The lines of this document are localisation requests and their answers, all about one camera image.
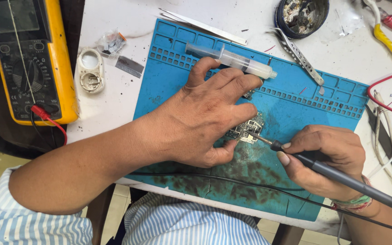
hand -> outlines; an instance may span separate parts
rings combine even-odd
[[[212,167],[232,160],[237,144],[229,140],[213,148],[228,130],[257,115],[251,103],[235,105],[249,90],[263,83],[258,76],[244,75],[236,68],[222,69],[207,81],[206,73],[219,60],[200,59],[188,81],[174,96],[144,117],[145,128],[155,139],[160,160],[173,160],[196,167]]]
[[[340,201],[354,200],[362,195],[339,182],[314,172],[290,155],[304,150],[319,150],[324,155],[320,154],[320,159],[317,157],[318,160],[362,181],[365,151],[359,136],[353,131],[324,125],[307,125],[282,148],[288,154],[278,152],[277,157],[284,166],[288,177],[307,191]]]

person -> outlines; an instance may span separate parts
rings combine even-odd
[[[226,141],[220,148],[213,144],[257,114],[253,104],[235,103],[262,81],[235,68],[222,69],[204,81],[206,72],[219,65],[219,60],[200,59],[185,86],[151,113],[7,169],[0,178],[0,244],[90,244],[91,223],[80,217],[81,209],[122,176],[167,160],[204,168],[231,161],[237,141]],[[392,225],[391,208],[325,178],[290,155],[320,150],[327,164],[366,181],[365,151],[352,131],[309,125],[283,148],[286,153],[278,152],[277,157],[296,184]],[[360,207],[352,208],[352,203]],[[345,218],[353,244],[392,244],[392,230]],[[123,244],[269,244],[248,215],[153,193],[128,209],[124,224]]]

forearm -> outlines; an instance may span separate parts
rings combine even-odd
[[[392,208],[376,200],[357,214],[373,220],[392,225]],[[345,215],[353,245],[386,245],[392,244],[392,230],[371,222]]]
[[[72,214],[122,176],[161,156],[140,118],[112,131],[58,148],[30,161],[10,177],[9,189],[28,209]]]

blue silicone mat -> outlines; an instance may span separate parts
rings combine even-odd
[[[261,136],[268,139],[288,142],[297,131],[308,124],[324,124],[354,130],[368,100],[365,95],[365,84],[318,71],[325,81],[325,94],[320,96],[317,84],[295,63],[157,19],[134,119],[154,110],[184,86],[189,71],[198,61],[196,57],[185,53],[187,42],[217,50],[225,44],[229,51],[264,64],[270,62],[278,76],[275,79],[266,79],[263,86],[255,90],[252,100],[241,98],[238,101],[253,103],[263,114],[265,125]],[[217,71],[218,69],[210,70],[206,79]],[[215,146],[220,146],[224,139],[230,138],[224,136]],[[141,168],[138,172],[196,172],[259,184],[300,188],[290,181],[275,152],[260,141],[253,145],[239,142],[234,159],[222,166],[201,169],[175,162],[163,162]],[[168,186],[171,190],[198,197],[303,220],[314,221],[320,210],[318,206],[275,191],[230,182],[200,177],[126,177],[155,186]],[[324,200],[323,197],[307,191],[296,191],[294,194],[320,203]]]

fingernail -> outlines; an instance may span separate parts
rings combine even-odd
[[[282,151],[276,152],[276,157],[279,159],[280,163],[285,167],[290,163],[290,159]]]
[[[281,148],[286,149],[286,148],[289,148],[290,146],[291,146],[291,142],[288,142],[288,143],[286,143],[286,144],[283,144],[283,145],[281,146]]]

